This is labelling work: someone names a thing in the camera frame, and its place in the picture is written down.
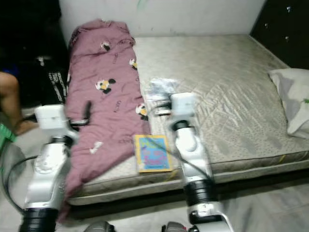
mattress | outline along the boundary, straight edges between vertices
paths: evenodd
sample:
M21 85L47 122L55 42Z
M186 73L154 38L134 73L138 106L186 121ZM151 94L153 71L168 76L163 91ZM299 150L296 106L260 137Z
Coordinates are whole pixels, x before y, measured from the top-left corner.
M309 167L308 140L286 134L281 100L267 71L287 66L247 35L136 38L141 91L152 78L172 78L176 92L198 96L199 132L217 183ZM152 104L147 102L148 109ZM166 134L167 117L150 116L152 134ZM178 162L167 173L139 174L134 157L86 183L73 205L182 188Z

floor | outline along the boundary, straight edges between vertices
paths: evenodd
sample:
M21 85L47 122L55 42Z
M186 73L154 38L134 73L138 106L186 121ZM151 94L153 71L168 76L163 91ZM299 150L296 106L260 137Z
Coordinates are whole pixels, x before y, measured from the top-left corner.
M28 138L35 140L38 135L34 130ZM40 147L27 147L31 141L23 141L23 137L19 141L23 142L27 156L40 150ZM22 175L12 181L11 192L20 205L31 175L29 162ZM309 231L309 178L232 193L224 196L223 204L235 232ZM57 232L83 232L90 223L98 220L109 221L118 232L159 232L168 221L189 227L186 210L185 202L175 202L84 220L69 218L57 226ZM0 231L16 232L20 222L20 215L0 192Z

white pillow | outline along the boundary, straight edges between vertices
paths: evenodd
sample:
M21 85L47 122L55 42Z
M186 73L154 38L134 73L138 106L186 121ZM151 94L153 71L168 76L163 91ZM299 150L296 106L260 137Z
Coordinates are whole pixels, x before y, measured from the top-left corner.
M309 70L278 69L268 74L285 109L287 133L309 139Z

yellow book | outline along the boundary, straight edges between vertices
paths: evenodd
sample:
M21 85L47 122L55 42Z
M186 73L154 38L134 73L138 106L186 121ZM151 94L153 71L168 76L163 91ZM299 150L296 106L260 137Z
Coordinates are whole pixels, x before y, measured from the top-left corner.
M165 135L135 135L134 144L140 173L172 171Z

person's leg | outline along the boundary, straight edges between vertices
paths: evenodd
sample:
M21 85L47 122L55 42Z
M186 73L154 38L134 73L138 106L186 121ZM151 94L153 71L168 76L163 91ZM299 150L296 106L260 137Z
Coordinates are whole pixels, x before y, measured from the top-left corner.
M17 135L36 127L34 122L22 121L18 81L13 75L5 72L0 72L0 107L15 128Z

